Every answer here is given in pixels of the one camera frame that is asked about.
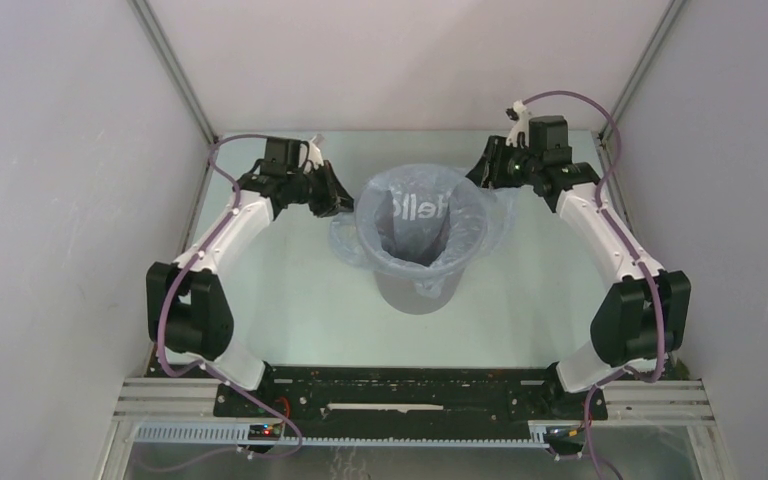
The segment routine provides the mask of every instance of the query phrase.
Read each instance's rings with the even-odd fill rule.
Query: trash bag
[[[513,222],[516,190],[480,189],[465,173],[418,164],[376,175],[355,211],[332,220],[332,251],[350,265],[376,272],[380,290],[378,274],[410,282],[411,293],[448,302],[470,260],[495,249]],[[444,288],[447,280],[450,288]]]

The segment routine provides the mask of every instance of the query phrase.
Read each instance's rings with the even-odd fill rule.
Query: white table top
[[[321,147],[357,198],[369,177],[397,165],[471,168],[491,134],[499,133],[323,132]],[[570,144],[576,162],[601,171],[590,132],[570,132]],[[262,140],[242,140],[223,146],[218,162],[237,178],[262,155]],[[230,191],[212,175],[196,238]],[[328,245],[329,223],[291,206],[222,279],[234,328],[273,365],[545,367],[589,339],[606,292],[583,242],[530,188],[518,196],[516,223],[498,250],[471,263],[452,300],[428,315],[395,310],[371,272],[340,262]]]

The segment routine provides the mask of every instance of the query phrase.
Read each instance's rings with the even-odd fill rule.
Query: white wall
[[[0,2],[0,478],[89,478],[204,145],[125,0]]]
[[[693,284],[681,356],[768,479],[768,2],[690,2],[621,127],[633,221]]]
[[[668,0],[154,0],[214,128],[510,128],[514,100],[610,108]],[[604,120],[571,99],[575,128]]]

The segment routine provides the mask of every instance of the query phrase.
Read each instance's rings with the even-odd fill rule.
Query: robotic arm
[[[220,278],[252,240],[291,204],[306,204],[317,217],[352,211],[354,200],[337,180],[331,163],[322,159],[317,141],[267,138],[263,158],[237,180],[240,203],[235,206],[235,196],[231,195],[216,222],[198,242],[171,264],[155,263],[146,275],[151,339],[157,341],[163,303],[173,295],[165,319],[166,347],[188,360],[207,363],[246,390],[258,387],[265,365],[235,335]],[[230,221],[222,228],[229,213]],[[201,250],[208,243],[209,248]],[[189,267],[178,290],[170,292],[174,279],[193,255],[198,259]]]
[[[652,272],[661,299],[665,352],[681,345],[690,282],[680,271],[667,272],[640,246],[606,196],[597,201],[600,178],[589,164],[572,163],[563,117],[530,119],[526,145],[527,113],[518,103],[507,112],[516,122],[511,133],[487,140],[467,178],[482,188],[531,186],[585,240],[609,288],[590,325],[590,342],[549,368],[549,395],[585,391],[627,367],[651,370],[658,351],[655,305],[640,264]]]

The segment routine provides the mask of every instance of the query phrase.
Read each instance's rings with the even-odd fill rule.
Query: gray trash bin
[[[506,200],[506,215],[489,225],[488,206],[500,202],[463,172],[431,164],[397,167],[367,183],[353,214],[332,221],[332,250],[349,264],[371,269],[381,296],[394,308],[431,313],[449,302],[470,260],[487,249],[488,230],[494,233],[492,246],[500,240],[513,195]]]

